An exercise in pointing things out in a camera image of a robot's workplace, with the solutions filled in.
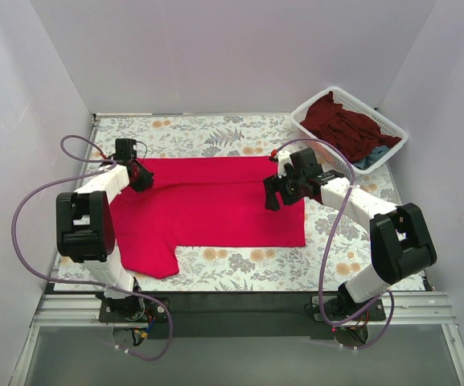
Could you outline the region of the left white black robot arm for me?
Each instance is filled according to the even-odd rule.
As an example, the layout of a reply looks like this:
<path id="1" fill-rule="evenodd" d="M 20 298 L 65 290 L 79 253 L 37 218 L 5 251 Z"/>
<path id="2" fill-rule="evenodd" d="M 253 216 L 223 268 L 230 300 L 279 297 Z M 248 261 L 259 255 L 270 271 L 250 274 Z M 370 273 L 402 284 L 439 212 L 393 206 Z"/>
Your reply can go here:
<path id="1" fill-rule="evenodd" d="M 59 194 L 55 205 L 58 252 L 83 265 L 103 286 L 99 299 L 130 322 L 139 320 L 146 306 L 135 295 L 137 279 L 121 263 L 110 204 L 127 187 L 143 192 L 153 185 L 154 174 L 138 160 L 137 143 L 118 138 L 98 174 L 72 193 Z"/>

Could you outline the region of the bright red t shirt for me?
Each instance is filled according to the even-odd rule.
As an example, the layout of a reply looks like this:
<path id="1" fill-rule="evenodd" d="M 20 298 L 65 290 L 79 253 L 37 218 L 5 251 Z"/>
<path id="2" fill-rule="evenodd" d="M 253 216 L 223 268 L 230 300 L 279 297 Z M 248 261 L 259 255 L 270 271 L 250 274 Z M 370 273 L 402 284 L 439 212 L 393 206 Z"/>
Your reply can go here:
<path id="1" fill-rule="evenodd" d="M 126 188 L 110 205 L 125 269 L 162 279 L 179 272 L 178 246 L 303 247 L 303 202 L 265 209 L 266 157 L 144 158 L 152 187 Z"/>

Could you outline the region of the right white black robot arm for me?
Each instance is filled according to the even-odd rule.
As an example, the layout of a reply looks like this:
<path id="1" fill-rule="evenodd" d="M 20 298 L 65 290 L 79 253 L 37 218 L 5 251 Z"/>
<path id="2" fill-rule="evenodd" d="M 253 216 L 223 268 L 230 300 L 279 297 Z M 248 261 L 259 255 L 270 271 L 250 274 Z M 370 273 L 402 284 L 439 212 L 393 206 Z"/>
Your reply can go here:
<path id="1" fill-rule="evenodd" d="M 369 235 L 370 264 L 339 286 L 336 297 L 323 303 L 321 314 L 359 318 L 391 285 L 436 263 L 432 238 L 416 204 L 383 201 L 338 171 L 324 171 L 311 149 L 274 150 L 269 159 L 276 163 L 277 172 L 264 180 L 266 209 L 278 211 L 304 198 L 314 199 L 338 210 Z"/>

